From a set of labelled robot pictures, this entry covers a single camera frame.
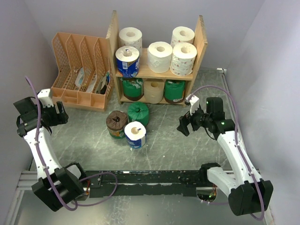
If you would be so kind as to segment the blue roll with stick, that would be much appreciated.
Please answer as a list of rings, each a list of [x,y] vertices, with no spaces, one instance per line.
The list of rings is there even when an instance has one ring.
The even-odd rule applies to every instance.
[[[146,128],[138,122],[133,121],[128,123],[124,128],[127,143],[132,149],[142,148],[146,144]]]

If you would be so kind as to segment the brown topped roll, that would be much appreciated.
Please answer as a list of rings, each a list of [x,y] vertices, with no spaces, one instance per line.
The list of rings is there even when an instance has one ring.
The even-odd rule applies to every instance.
[[[112,111],[106,118],[109,134],[115,139],[125,137],[124,128],[128,124],[128,115],[122,111]]]

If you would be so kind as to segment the floral white roll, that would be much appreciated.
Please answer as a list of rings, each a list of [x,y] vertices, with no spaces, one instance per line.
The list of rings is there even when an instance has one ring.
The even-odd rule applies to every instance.
[[[197,49],[193,44],[177,43],[172,52],[170,71],[176,76],[187,76],[192,73]]]

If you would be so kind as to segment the plain white roll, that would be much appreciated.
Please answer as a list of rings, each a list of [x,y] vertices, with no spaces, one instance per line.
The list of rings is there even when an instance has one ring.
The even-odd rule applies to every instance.
[[[173,48],[167,42],[154,42],[147,48],[147,65],[154,73],[164,73],[169,70]]]

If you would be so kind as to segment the blue roll front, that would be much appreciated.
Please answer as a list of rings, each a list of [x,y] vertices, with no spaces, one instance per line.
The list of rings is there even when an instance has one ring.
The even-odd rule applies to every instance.
[[[116,51],[115,57],[117,69],[124,78],[134,78],[138,75],[140,52],[135,47],[120,47]]]

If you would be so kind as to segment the floral paper roll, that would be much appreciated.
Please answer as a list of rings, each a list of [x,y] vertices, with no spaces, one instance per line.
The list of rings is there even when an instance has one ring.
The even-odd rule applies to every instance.
[[[172,48],[178,43],[190,43],[193,44],[195,38],[195,33],[192,29],[184,26],[179,26],[173,29],[172,38],[170,45]]]
[[[132,46],[135,47],[140,56],[143,54],[142,32],[134,27],[126,27],[119,31],[120,47]]]

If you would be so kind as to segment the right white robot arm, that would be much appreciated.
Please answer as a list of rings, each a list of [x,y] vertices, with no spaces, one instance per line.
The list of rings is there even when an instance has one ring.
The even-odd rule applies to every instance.
[[[207,98],[206,111],[201,109],[195,95],[189,95],[185,103],[190,109],[179,118],[177,130],[189,136],[188,125],[191,125],[193,131],[204,128],[207,134],[213,134],[234,174],[234,177],[229,176],[218,163],[206,163],[200,168],[199,182],[206,187],[212,183],[216,185],[227,196],[230,209],[236,216],[264,213],[270,203],[273,185],[254,168],[234,121],[225,118],[223,100]]]

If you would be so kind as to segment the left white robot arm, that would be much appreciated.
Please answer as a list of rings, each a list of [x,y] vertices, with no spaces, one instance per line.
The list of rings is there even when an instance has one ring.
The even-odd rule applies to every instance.
[[[51,127],[68,121],[63,103],[39,100],[35,104],[33,97],[26,97],[14,106],[20,114],[17,133],[29,145],[36,163],[37,183],[32,191],[52,211],[58,211],[83,194],[88,180],[79,163],[61,166],[51,146]]]

